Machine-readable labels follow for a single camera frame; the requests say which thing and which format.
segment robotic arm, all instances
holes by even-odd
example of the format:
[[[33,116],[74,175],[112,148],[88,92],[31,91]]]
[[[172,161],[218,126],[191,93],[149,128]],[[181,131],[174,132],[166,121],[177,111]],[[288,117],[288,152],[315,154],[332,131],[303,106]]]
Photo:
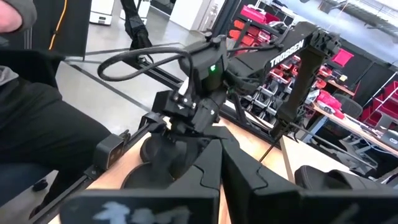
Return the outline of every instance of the robotic arm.
[[[293,97],[277,114],[282,121],[290,122],[308,93],[307,87],[312,83],[315,71],[324,59],[337,53],[340,46],[338,36],[301,22],[291,28],[284,39],[262,48],[249,48],[257,51],[230,59],[226,57],[225,40],[225,36],[211,38],[208,35],[203,42],[185,49],[185,53],[190,53],[189,57],[174,57],[179,58],[181,69],[190,77],[187,91],[182,95],[177,91],[163,91],[155,98],[153,111],[170,116],[172,123],[171,129],[164,124],[157,126],[161,126],[160,129],[154,128],[154,133],[161,133],[168,139],[165,144],[175,142],[171,136],[204,142],[199,156],[188,164],[187,171],[168,184],[154,185],[150,180],[164,177],[158,175],[159,169],[168,168],[158,164],[160,160],[169,159],[167,151],[159,151],[152,163],[142,164],[132,172],[147,178],[146,182],[123,190],[83,191],[61,207],[63,224],[215,224],[218,223],[221,179],[233,224],[291,223],[292,220],[295,223],[349,223],[353,216],[347,216],[345,212],[353,202],[365,211],[381,211],[379,204],[364,200],[369,197],[365,192],[347,194],[301,189],[241,150],[226,127],[212,126],[217,122],[218,112],[229,92],[239,95],[251,93],[262,85],[272,68],[299,53],[302,65]],[[138,50],[124,55],[134,57],[136,54],[148,53]],[[111,77],[103,74],[103,70],[122,59],[118,56],[105,61],[98,68],[99,76],[112,81]],[[383,200],[388,205],[396,199]],[[370,219],[371,213],[356,215],[354,222],[369,223],[372,220],[371,223],[380,223],[382,215],[375,220],[374,217]]]

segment black chair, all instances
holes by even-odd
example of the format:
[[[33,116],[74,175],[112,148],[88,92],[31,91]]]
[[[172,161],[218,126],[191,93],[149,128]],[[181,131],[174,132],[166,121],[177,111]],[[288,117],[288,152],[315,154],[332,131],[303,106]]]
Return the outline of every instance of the black chair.
[[[57,88],[55,74],[64,57],[53,52],[0,49],[0,65],[7,66],[30,82]],[[0,164],[0,206],[31,186],[39,191],[48,185],[44,178],[52,170],[37,164]]]
[[[340,103],[341,103],[341,110],[343,113],[347,114],[348,116],[357,119],[362,114],[362,106],[359,105],[354,100],[348,98],[347,96],[341,94],[333,95]],[[318,116],[315,114],[307,124],[307,129],[317,120]],[[328,142],[345,149],[344,145],[340,142],[340,140],[347,138],[351,135],[351,132],[346,130],[345,128],[341,127],[340,125],[332,122],[327,121],[325,125],[320,128],[316,135],[320,138],[327,140]],[[317,139],[313,139],[316,142],[316,145],[325,146],[330,148],[331,146],[325,142],[322,142]]]

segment wooden table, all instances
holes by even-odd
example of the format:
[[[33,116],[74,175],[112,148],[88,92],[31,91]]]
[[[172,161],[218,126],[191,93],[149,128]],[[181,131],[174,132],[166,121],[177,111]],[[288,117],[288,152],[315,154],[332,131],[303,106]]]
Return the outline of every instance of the wooden table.
[[[287,178],[293,183],[295,183],[294,172],[302,166],[312,166],[323,172],[336,169],[353,174],[348,167],[302,141],[296,142],[287,136],[282,136],[280,148],[284,156]]]
[[[217,125],[226,126],[239,141],[242,150],[257,160],[260,159],[265,151],[270,147],[270,144],[267,142],[264,142],[263,140],[253,136],[252,134],[225,119],[221,119],[220,123]],[[122,158],[120,158],[120,160],[118,160],[117,163],[110,168],[110,170],[105,172],[101,177],[94,181],[88,187],[88,189],[119,189],[128,173],[141,163],[139,150],[144,140],[149,136],[150,134],[146,134],[139,142],[137,142],[137,144],[128,150],[128,152]],[[275,173],[287,179],[284,159],[280,150],[271,150],[262,163]],[[220,197],[219,223],[229,224],[231,221],[229,220],[228,208],[222,188]],[[49,224],[59,223],[60,220],[57,216]]]
[[[347,118],[348,117],[347,114],[345,115],[346,117],[344,119],[339,119],[333,114],[328,114],[327,112],[325,112],[324,110],[319,108],[316,104],[313,104],[313,109],[315,111],[319,112],[320,114],[322,114],[322,116],[319,117],[319,119],[318,119],[319,122],[314,122],[314,125],[313,125],[314,127],[310,128],[310,129],[312,129],[312,130],[309,130],[311,133],[315,134],[325,124],[325,122],[327,120],[330,120],[330,121],[340,125],[341,127],[347,129],[348,131],[352,132],[353,134],[355,134],[357,136],[361,136],[365,140],[379,146],[381,149],[384,149],[384,150],[391,152],[394,155],[398,156],[398,152],[395,149],[384,144],[377,137],[363,131],[361,129],[360,125],[352,122],[351,120],[349,120]]]
[[[337,89],[343,91],[344,93],[349,94],[350,96],[355,95],[355,93],[353,93],[351,90],[347,89],[347,87],[337,84],[334,80],[329,80],[328,83],[333,85]]]

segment black suction cup base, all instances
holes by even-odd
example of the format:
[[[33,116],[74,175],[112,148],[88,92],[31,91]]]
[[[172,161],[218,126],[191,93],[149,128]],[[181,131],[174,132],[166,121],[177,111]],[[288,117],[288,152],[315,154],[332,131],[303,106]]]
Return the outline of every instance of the black suction cup base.
[[[151,162],[140,164],[127,175],[121,188],[166,189],[174,181],[170,174],[154,177],[152,172]]]
[[[158,150],[162,147],[161,144],[161,136],[151,136],[142,143],[140,150],[140,157],[143,162],[151,162],[155,157]],[[177,147],[178,156],[173,160],[173,163],[170,166],[170,173],[172,177],[179,178],[183,172],[187,169],[189,164],[186,164],[185,154],[187,151],[187,143],[185,142],[176,142],[175,147]]]

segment black pants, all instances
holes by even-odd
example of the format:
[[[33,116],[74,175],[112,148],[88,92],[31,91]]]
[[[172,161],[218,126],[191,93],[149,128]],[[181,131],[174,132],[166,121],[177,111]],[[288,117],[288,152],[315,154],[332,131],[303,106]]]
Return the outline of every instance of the black pants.
[[[92,165],[109,131],[62,101],[57,89],[21,78],[0,86],[0,163],[37,163],[58,170],[42,206]]]

